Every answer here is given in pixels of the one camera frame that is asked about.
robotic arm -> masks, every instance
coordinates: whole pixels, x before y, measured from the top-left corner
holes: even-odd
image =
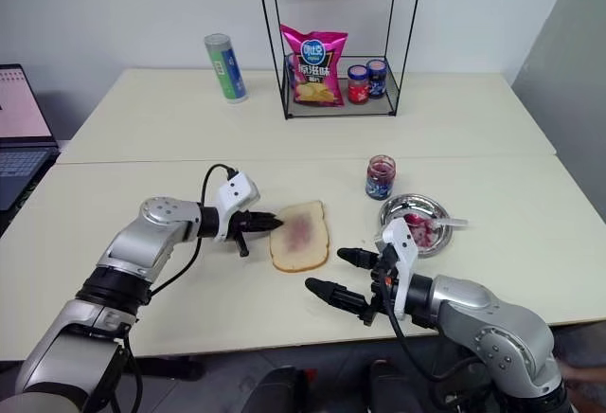
[[[306,286],[328,304],[358,315],[367,326],[380,312],[390,315],[398,332],[396,318],[406,313],[413,323],[440,330],[484,363],[497,400],[509,411],[571,410],[551,353],[553,334],[538,315],[469,280],[412,274],[417,251],[410,248],[415,243],[404,219],[392,221],[376,243],[381,255],[363,249],[338,251],[341,258],[371,270],[374,296],[369,304],[364,296],[333,282],[308,278]]]
[[[150,302],[150,287],[174,245],[202,237],[233,239],[247,256],[243,232],[282,224],[271,213],[241,211],[258,198],[255,184],[243,172],[231,171],[216,207],[168,197],[146,200],[24,362],[18,395],[0,403],[0,412],[101,410],[130,357],[117,339],[127,337],[138,308]]]

laptop keyboard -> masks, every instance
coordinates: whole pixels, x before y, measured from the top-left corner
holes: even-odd
[[[0,152],[0,178],[30,176],[47,151]]]

laptop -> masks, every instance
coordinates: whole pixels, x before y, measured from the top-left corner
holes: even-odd
[[[0,64],[0,211],[12,207],[58,146],[20,64]]]

slice of bread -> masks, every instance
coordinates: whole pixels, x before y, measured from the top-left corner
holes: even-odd
[[[272,231],[269,246],[274,266],[298,273],[323,265],[329,258],[329,231],[322,202],[288,206],[277,214],[284,223]]]

pink chip bag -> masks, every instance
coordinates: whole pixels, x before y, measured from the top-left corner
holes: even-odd
[[[346,32],[312,31],[301,34],[280,25],[294,53],[294,101],[309,105],[343,105],[337,62],[348,39]]]

